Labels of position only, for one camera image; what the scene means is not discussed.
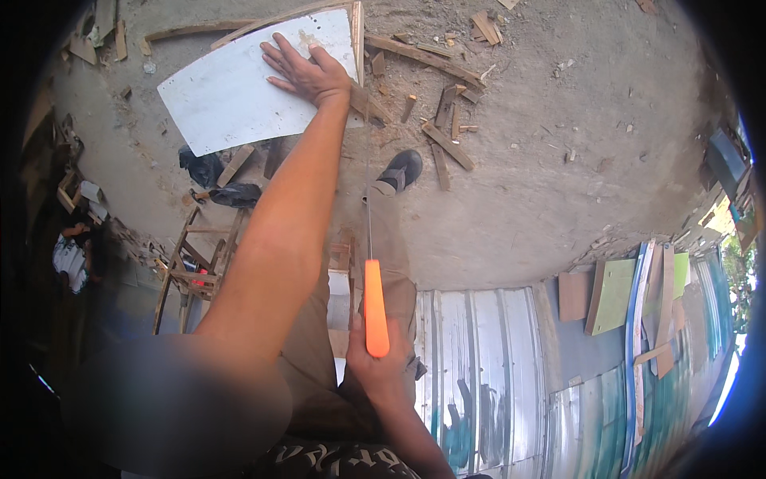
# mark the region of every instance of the concrete floor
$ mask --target concrete floor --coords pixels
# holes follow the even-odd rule
[[[156,88],[222,34],[152,43],[155,74],[143,72],[147,57],[139,39],[197,21],[265,18],[306,3],[121,0],[127,59],[115,62],[108,42],[98,50],[108,66],[73,56],[67,73],[56,56],[56,114],[59,120],[72,115],[85,145],[79,167],[101,186],[112,215],[160,241],[174,241],[191,208],[181,203],[182,195],[191,187],[200,191],[178,167],[177,150],[185,141]],[[363,129],[346,133],[330,233],[341,225],[359,231],[367,155],[378,172],[407,148],[424,157],[423,175],[401,196],[412,277],[422,290],[530,284],[567,269],[602,236],[615,242],[599,254],[616,255],[650,236],[682,232],[687,215],[698,207],[704,214],[717,193],[708,194],[699,182],[704,142],[696,137],[705,139],[721,116],[730,115],[730,105],[678,5],[661,2],[657,8],[652,16],[628,0],[522,1],[511,12],[495,0],[365,2],[367,31],[409,31],[416,41],[432,44],[434,36],[444,41],[445,32],[455,31],[456,64],[479,73],[496,67],[477,105],[458,100],[462,123],[479,126],[478,133],[460,136],[476,169],[466,172],[449,159],[449,192],[439,188],[419,118],[434,115],[442,88],[454,79],[392,55],[382,78],[390,94],[383,97],[376,88],[380,80],[369,75],[367,88],[394,117],[408,94],[417,94],[418,102],[406,124],[373,130],[370,149]],[[470,16],[482,9],[508,18],[500,27],[505,43],[474,54],[464,42]],[[570,58],[574,64],[554,78],[555,65]],[[119,92],[127,85],[133,95],[125,101]],[[156,128],[162,121],[165,134]],[[565,163],[569,149],[577,157]],[[246,165],[237,181],[265,186],[262,169]],[[233,209],[211,203],[201,214],[203,223],[216,225],[233,217]],[[217,240],[192,242],[204,252]]]

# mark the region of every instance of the green foliage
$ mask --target green foliage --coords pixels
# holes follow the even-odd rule
[[[737,334],[747,333],[753,298],[750,277],[755,276],[757,264],[755,241],[743,254],[736,233],[729,235],[721,243],[721,255],[729,290],[737,295],[732,304],[735,310],[734,331]]]

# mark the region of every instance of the hand saw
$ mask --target hand saw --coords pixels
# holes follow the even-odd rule
[[[365,261],[365,335],[367,352],[374,358],[382,358],[388,354],[388,323],[385,319],[385,304],[383,303],[383,282],[381,280],[381,265],[372,259],[372,215],[370,214],[370,102],[365,98],[365,128],[367,129],[366,195],[367,195],[367,261]]]

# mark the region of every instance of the person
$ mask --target person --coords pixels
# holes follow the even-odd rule
[[[337,386],[326,323],[329,256],[323,245],[351,80],[320,46],[309,46],[313,63],[281,34],[273,38],[279,48],[261,44],[263,59],[283,78],[267,80],[310,101],[317,112],[260,197],[225,282],[194,332],[273,363],[290,387],[293,415],[286,434],[247,472],[250,477],[453,477],[414,409],[421,369],[413,351],[416,290],[397,195],[421,174],[421,158],[414,150],[397,154],[369,187],[391,349],[382,358],[370,356],[363,318],[354,315],[345,378]]]
[[[85,221],[61,230],[53,248],[53,266],[65,290],[79,294],[88,281],[101,281],[101,238]]]

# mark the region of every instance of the orange handle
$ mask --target orange handle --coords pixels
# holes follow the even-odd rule
[[[383,304],[383,282],[378,260],[365,261],[365,332],[367,352],[374,358],[388,354],[388,324]]]

